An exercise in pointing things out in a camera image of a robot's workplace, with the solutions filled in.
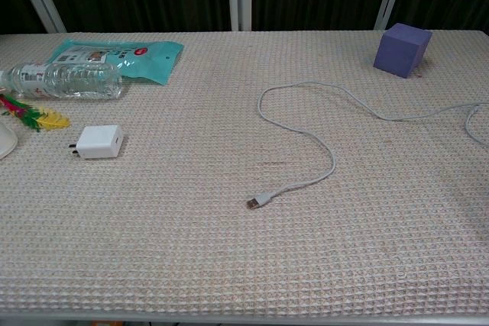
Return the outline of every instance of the waffle-weave tablecloth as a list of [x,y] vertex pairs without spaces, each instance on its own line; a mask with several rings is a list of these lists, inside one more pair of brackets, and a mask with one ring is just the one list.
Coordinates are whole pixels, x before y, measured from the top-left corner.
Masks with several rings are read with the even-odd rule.
[[[260,119],[260,92],[316,80],[386,115],[489,100],[489,37],[434,31],[409,79],[372,67],[380,31],[0,36],[0,69],[45,61],[66,38],[175,40],[166,86],[117,101],[39,104],[60,131],[1,121],[0,315],[487,315],[489,150],[468,108],[423,121],[374,118],[340,91],[267,95],[271,117],[338,156],[328,179],[251,211],[245,202],[322,172],[321,147]],[[471,129],[489,141],[489,108]],[[86,125],[119,124],[119,157],[71,154]]]

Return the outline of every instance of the wall charger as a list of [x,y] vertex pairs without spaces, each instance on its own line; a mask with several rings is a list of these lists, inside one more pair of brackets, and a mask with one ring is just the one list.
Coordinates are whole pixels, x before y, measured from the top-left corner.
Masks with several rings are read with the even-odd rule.
[[114,158],[119,154],[124,135],[118,125],[86,126],[76,144],[74,154],[85,160],[95,158]]

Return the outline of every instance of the packaging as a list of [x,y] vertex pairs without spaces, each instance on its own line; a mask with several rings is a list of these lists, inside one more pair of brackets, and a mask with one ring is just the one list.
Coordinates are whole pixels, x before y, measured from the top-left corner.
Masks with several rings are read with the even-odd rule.
[[48,63],[110,63],[121,75],[167,84],[183,45],[176,42],[64,41]]

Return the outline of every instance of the tablecloth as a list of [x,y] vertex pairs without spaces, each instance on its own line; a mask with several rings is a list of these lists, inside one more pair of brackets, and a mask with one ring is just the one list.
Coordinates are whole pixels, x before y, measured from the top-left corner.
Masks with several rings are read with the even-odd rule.
[[[174,40],[167,86],[117,101],[38,104],[71,127],[1,121],[0,314],[487,315],[489,150],[468,108],[422,121],[374,118],[340,91],[273,91],[268,115],[338,156],[328,179],[251,196],[331,164],[307,137],[262,120],[260,92],[306,80],[348,87],[386,115],[489,100],[489,37],[434,31],[408,79],[372,67],[380,31],[32,34],[0,37],[0,69],[43,62],[66,38]],[[489,111],[471,129],[489,141]],[[116,159],[73,155],[86,125],[119,124]]]

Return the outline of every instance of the usb connector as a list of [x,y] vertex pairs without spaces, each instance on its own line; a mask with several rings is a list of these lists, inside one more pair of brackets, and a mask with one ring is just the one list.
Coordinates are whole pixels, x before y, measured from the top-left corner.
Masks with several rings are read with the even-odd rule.
[[274,194],[272,192],[263,192],[256,195],[252,200],[249,200],[246,205],[251,210],[258,209],[263,205],[268,204],[273,197]]

